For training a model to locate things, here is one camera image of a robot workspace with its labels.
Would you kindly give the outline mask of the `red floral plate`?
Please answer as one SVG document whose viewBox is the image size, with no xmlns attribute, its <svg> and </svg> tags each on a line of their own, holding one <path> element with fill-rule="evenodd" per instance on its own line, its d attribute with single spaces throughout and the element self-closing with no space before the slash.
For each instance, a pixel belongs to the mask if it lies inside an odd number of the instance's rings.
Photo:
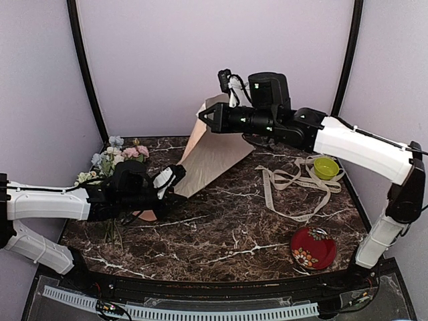
<svg viewBox="0 0 428 321">
<path fill-rule="evenodd" d="M 335 240 L 319 227 L 302 227 L 292 236 L 290 250 L 295 262 L 305 270 L 325 270 L 336 258 Z"/>
</svg>

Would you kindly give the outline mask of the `beige wrapping paper sheet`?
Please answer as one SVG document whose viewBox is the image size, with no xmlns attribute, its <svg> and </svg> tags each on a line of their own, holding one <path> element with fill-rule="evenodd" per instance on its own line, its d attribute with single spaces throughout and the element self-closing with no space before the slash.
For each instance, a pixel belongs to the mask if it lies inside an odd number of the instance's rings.
<svg viewBox="0 0 428 321">
<path fill-rule="evenodd" d="M 196 195 L 223 173 L 242 161 L 255 147 L 240 134 L 216 134 L 201 120 L 196 119 L 182 157 L 177 165 L 183 165 L 185 177 L 173 187 L 172 193 L 188 199 Z M 156 213 L 142 212 L 146 221 L 154 221 Z"/>
</svg>

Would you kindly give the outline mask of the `pink fake rose stem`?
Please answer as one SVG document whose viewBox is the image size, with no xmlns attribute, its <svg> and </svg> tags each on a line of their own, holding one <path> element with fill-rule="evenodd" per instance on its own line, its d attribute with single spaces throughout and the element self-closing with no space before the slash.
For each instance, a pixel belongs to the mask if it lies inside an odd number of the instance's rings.
<svg viewBox="0 0 428 321">
<path fill-rule="evenodd" d="M 148 148 L 142 145 L 139 139 L 135 138 L 132 141 L 132 146 L 127 147 L 122 151 L 122 156 L 126 160 L 134 160 L 143 163 L 150 157 L 150 153 Z"/>
</svg>

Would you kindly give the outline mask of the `yellow-green cup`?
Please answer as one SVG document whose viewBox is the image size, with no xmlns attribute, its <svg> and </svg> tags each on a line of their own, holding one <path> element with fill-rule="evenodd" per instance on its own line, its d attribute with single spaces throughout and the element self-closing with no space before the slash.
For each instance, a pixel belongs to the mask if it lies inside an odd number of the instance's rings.
<svg viewBox="0 0 428 321">
<path fill-rule="evenodd" d="M 326 181 L 340 179 L 344 174 L 334 159 L 326 157 L 314 160 L 314 173 L 319 179 Z"/>
</svg>

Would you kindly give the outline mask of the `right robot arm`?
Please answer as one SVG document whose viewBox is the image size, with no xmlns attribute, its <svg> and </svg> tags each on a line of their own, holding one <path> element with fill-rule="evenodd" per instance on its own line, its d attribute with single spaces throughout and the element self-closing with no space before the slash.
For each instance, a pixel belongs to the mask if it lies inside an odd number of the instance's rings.
<svg viewBox="0 0 428 321">
<path fill-rule="evenodd" d="M 216 102 L 198 113 L 217 134 L 256 134 L 306 152 L 333 156 L 380 174 L 392 183 L 387 205 L 374 227 L 358 246 L 353 266 L 341 276 L 347 290 L 367 279 L 394 239 L 420 218 L 425 193 L 425 165 L 418 143 L 394 142 L 348 124 L 337 116 L 301 108 L 293 110 L 285 75 L 260 72 L 248 77 L 240 89 L 250 103 L 241 105 L 233 81 L 242 79 L 230 70 L 218 73 L 228 102 Z"/>
</svg>

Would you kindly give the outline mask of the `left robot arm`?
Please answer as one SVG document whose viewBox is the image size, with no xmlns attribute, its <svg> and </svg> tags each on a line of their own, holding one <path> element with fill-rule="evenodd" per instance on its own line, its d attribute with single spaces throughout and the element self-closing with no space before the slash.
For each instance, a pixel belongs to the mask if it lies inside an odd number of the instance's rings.
<svg viewBox="0 0 428 321">
<path fill-rule="evenodd" d="M 153 211 L 157 217 L 184 200 L 174 187 L 185 177 L 181 165 L 170 165 L 156 176 L 136 160 L 118 163 L 107 178 L 93 178 L 75 187 L 22 185 L 1 174 L 1 249 L 68 276 L 79 291 L 94 287 L 94 276 L 81 253 L 58 245 L 22 224 L 27 218 L 65 218 L 98 222 L 123 213 Z"/>
</svg>

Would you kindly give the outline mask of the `black front table rail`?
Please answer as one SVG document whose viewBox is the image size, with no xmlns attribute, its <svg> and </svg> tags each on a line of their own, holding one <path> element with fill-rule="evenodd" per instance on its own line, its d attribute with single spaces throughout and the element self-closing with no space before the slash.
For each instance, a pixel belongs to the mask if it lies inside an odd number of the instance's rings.
<svg viewBox="0 0 428 321">
<path fill-rule="evenodd" d="M 167 282 L 144 280 L 92 272 L 105 299 L 119 302 L 143 302 L 147 298 L 171 300 L 251 300 L 289 296 L 298 299 L 327 300 L 345 290 L 334 290 L 333 283 L 345 275 L 344 270 L 312 276 L 260 282 Z"/>
</svg>

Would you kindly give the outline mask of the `left black frame post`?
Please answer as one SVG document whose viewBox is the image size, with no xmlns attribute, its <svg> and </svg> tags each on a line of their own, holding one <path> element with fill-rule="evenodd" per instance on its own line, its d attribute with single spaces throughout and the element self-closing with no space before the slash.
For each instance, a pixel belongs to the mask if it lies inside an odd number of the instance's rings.
<svg viewBox="0 0 428 321">
<path fill-rule="evenodd" d="M 66 4 L 68 8 L 68 17 L 70 20 L 70 27 L 72 31 L 76 56 L 78 59 L 78 65 L 80 67 L 80 73 L 90 104 L 90 110 L 96 123 L 98 134 L 100 135 L 103 144 L 106 144 L 108 142 L 108 131 L 102 116 L 100 105 L 98 103 L 98 98 L 96 95 L 94 83 L 92 81 L 91 71 L 88 64 L 88 59 L 86 56 L 83 33 L 80 26 L 80 17 L 78 13 L 78 3 L 75 0 L 67 0 Z"/>
</svg>

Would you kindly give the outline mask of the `blue fake flower stem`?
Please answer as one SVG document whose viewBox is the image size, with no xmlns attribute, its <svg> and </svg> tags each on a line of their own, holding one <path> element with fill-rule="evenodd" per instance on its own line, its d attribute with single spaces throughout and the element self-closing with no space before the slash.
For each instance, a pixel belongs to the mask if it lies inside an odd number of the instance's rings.
<svg viewBox="0 0 428 321">
<path fill-rule="evenodd" d="M 92 170 L 99 177 L 109 177 L 114 173 L 116 165 L 124 162 L 122 147 L 124 139 L 120 136 L 110 136 L 108 146 L 101 153 L 95 153 L 92 156 Z"/>
</svg>

